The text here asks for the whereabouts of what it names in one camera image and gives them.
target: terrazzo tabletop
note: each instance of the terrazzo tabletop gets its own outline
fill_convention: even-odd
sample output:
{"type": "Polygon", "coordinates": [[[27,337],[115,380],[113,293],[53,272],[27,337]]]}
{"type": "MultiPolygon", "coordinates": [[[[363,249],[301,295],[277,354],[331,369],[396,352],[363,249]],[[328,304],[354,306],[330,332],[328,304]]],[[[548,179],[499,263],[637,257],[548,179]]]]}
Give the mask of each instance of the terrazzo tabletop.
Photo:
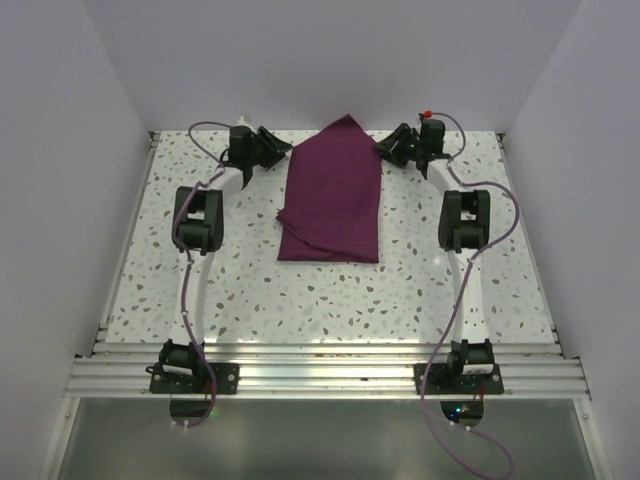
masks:
{"type": "MultiPolygon", "coordinates": [[[[315,131],[275,131],[297,144],[315,131]]],[[[387,131],[370,131],[376,140],[387,131]]],[[[468,181],[507,184],[493,132],[467,132],[454,166],[468,181]]],[[[226,132],[197,132],[219,153],[226,132]]],[[[445,151],[461,144],[448,132],[445,151]]],[[[442,198],[412,166],[383,164],[379,213],[380,263],[291,263],[276,260],[288,160],[254,170],[249,186],[224,205],[224,244],[207,285],[207,343],[435,343],[454,301],[446,254],[439,248],[442,198]]],[[[213,161],[186,132],[161,134],[114,306],[107,342],[164,342],[173,322],[178,251],[170,239],[176,188],[208,178],[213,161]]],[[[506,230],[513,206],[489,189],[491,238],[506,230]]],[[[494,343],[555,343],[522,228],[484,255],[483,299],[494,343]]]]}

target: purple cable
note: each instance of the purple cable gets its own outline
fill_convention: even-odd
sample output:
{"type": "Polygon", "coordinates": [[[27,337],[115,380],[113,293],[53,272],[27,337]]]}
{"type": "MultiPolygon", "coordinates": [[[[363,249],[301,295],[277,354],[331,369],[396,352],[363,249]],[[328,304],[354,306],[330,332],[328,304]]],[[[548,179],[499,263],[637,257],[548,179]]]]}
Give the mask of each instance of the purple cable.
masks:
{"type": "MultiPolygon", "coordinates": [[[[431,431],[431,434],[433,435],[433,438],[436,439],[436,441],[440,444],[440,446],[444,449],[445,452],[447,452],[449,454],[449,456],[451,456],[451,458],[453,458],[456,462],[458,462],[460,465],[462,465],[464,468],[466,468],[469,472],[471,472],[472,474],[476,475],[479,478],[482,478],[484,480],[508,480],[510,479],[514,472],[515,472],[515,462],[513,459],[513,456],[511,455],[511,453],[509,452],[509,450],[507,449],[507,447],[505,445],[503,445],[499,440],[493,438],[491,435],[478,431],[475,428],[471,429],[470,432],[474,435],[477,435],[480,438],[484,438],[485,440],[489,441],[490,443],[493,443],[496,447],[498,447],[498,449],[500,449],[502,451],[502,453],[504,453],[504,455],[507,457],[507,460],[509,461],[509,469],[507,470],[507,472],[500,477],[491,477],[489,475],[486,475],[482,472],[480,472],[479,470],[477,470],[475,467],[473,467],[471,464],[467,463],[466,460],[464,460],[460,455],[458,455],[449,445],[447,445],[447,443],[444,441],[444,439],[440,436],[440,434],[436,431],[434,423],[433,423],[433,418],[432,416],[429,414],[429,411],[427,410],[427,405],[425,402],[425,391],[427,389],[427,373],[429,372],[429,370],[431,369],[431,366],[433,364],[433,361],[436,357],[436,355],[438,354],[438,352],[440,351],[440,349],[442,348],[442,345],[444,344],[445,339],[447,338],[447,335],[449,335],[449,332],[451,331],[451,328],[453,327],[453,324],[455,322],[456,319],[456,315],[458,314],[458,310],[460,310],[460,304],[462,303],[462,296],[464,294],[464,291],[467,287],[467,284],[469,282],[469,276],[471,274],[471,270],[473,268],[473,262],[480,256],[482,255],[484,252],[486,252],[488,249],[494,247],[495,245],[497,245],[498,243],[502,242],[503,240],[505,240],[507,237],[509,237],[516,229],[516,227],[518,226],[518,222],[520,221],[520,205],[518,204],[518,200],[516,199],[515,195],[513,194],[513,192],[511,192],[511,190],[509,190],[507,187],[505,187],[504,185],[501,185],[497,182],[492,182],[492,181],[481,181],[481,182],[473,182],[473,183],[467,183],[462,181],[462,179],[455,173],[455,171],[453,170],[453,168],[451,167],[451,164],[453,162],[453,160],[455,160],[456,157],[460,156],[460,154],[462,154],[462,152],[464,151],[464,149],[467,146],[467,137],[464,133],[464,129],[462,128],[462,125],[460,125],[460,123],[458,123],[458,121],[453,118],[451,115],[448,115],[446,113],[436,113],[434,112],[433,115],[437,115],[437,116],[441,116],[441,117],[445,117],[448,118],[449,120],[451,120],[456,127],[458,127],[458,130],[460,131],[460,135],[462,136],[462,147],[460,147],[460,150],[458,150],[457,153],[455,153],[454,155],[451,156],[451,159],[449,160],[448,164],[447,164],[447,170],[449,171],[449,173],[451,174],[451,176],[453,177],[453,179],[458,183],[458,185],[460,185],[461,187],[465,187],[465,188],[473,188],[473,187],[481,187],[481,186],[489,186],[489,187],[495,187],[499,190],[502,190],[508,197],[509,199],[513,202],[514,208],[515,208],[515,216],[513,219],[513,223],[511,224],[511,226],[509,227],[509,229],[503,233],[500,237],[498,237],[497,239],[493,240],[492,242],[489,242],[486,246],[484,246],[483,248],[481,248],[480,250],[478,250],[476,253],[474,253],[471,258],[469,259],[469,263],[467,265],[467,269],[464,273],[464,277],[462,279],[462,283],[460,285],[460,291],[458,292],[458,296],[456,297],[456,301],[455,304],[453,306],[453,312],[451,313],[451,318],[449,320],[449,323],[447,324],[447,328],[445,328],[444,333],[442,334],[442,336],[440,337],[440,340],[438,341],[436,348],[433,350],[433,352],[431,353],[431,356],[429,357],[429,361],[427,362],[427,368],[425,370],[425,375],[423,376],[422,379],[422,387],[420,389],[420,402],[422,404],[422,414],[427,422],[427,426],[429,427],[429,430],[431,431]]],[[[460,424],[454,424],[456,427],[458,427],[461,430],[466,430],[466,427],[464,425],[460,425],[460,424]]]]}
{"type": "Polygon", "coordinates": [[[209,406],[207,407],[207,410],[204,413],[204,415],[202,415],[202,417],[200,417],[199,419],[195,420],[192,423],[188,423],[188,422],[186,423],[187,428],[196,427],[200,425],[202,422],[204,422],[205,419],[207,419],[211,415],[213,407],[216,403],[216,389],[217,389],[216,375],[213,372],[211,365],[209,365],[209,362],[207,361],[207,357],[205,356],[204,349],[196,341],[196,337],[193,334],[193,330],[191,329],[191,324],[189,323],[189,312],[187,311],[187,288],[189,287],[189,276],[191,275],[191,266],[193,265],[193,257],[191,256],[191,252],[189,251],[189,248],[184,244],[184,242],[182,242],[182,240],[180,240],[180,238],[178,238],[178,227],[180,225],[180,222],[182,222],[182,220],[186,217],[187,211],[189,209],[189,204],[191,203],[191,200],[193,200],[193,197],[195,196],[196,192],[200,188],[207,188],[216,179],[220,178],[220,176],[224,173],[224,164],[222,163],[222,161],[218,157],[216,157],[213,153],[211,153],[209,150],[207,150],[205,147],[203,147],[200,143],[198,143],[195,138],[193,138],[193,134],[192,134],[193,129],[201,125],[216,125],[220,127],[231,128],[231,125],[227,125],[219,122],[197,122],[189,127],[189,130],[187,131],[187,135],[189,136],[191,141],[194,143],[196,147],[202,150],[207,156],[215,160],[215,162],[217,163],[217,167],[216,167],[216,172],[213,174],[213,176],[209,180],[207,180],[205,183],[197,182],[193,186],[193,188],[189,192],[189,195],[187,195],[187,198],[185,199],[184,203],[180,207],[180,210],[178,211],[178,214],[176,215],[176,218],[171,227],[171,235],[173,237],[173,241],[175,242],[176,245],[178,245],[179,248],[184,250],[185,254],[187,255],[187,266],[185,267],[184,281],[182,282],[182,291],[180,294],[180,310],[182,311],[182,321],[184,322],[184,328],[187,331],[187,334],[189,335],[189,339],[191,340],[191,343],[193,344],[193,347],[195,348],[196,353],[198,354],[198,357],[200,357],[200,360],[204,364],[205,368],[207,369],[207,373],[211,378],[211,402],[209,402],[209,406]]]}

